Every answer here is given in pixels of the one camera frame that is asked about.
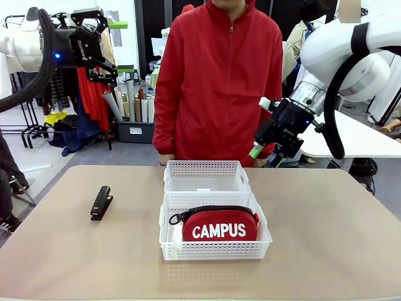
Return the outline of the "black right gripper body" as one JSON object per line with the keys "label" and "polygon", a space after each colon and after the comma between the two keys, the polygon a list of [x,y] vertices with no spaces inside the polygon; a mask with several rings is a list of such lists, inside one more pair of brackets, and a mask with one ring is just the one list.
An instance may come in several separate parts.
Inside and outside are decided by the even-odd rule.
{"label": "black right gripper body", "polygon": [[291,100],[269,100],[262,97],[259,106],[271,113],[254,134],[255,141],[266,146],[275,143],[286,158],[293,158],[303,140],[298,138],[313,121],[313,114]]}

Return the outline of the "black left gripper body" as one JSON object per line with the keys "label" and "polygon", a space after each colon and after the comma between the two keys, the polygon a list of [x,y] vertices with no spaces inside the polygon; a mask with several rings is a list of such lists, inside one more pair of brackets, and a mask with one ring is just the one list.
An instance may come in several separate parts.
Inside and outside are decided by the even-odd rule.
{"label": "black left gripper body", "polygon": [[56,29],[55,33],[58,68],[94,68],[104,63],[99,34],[84,28]]}

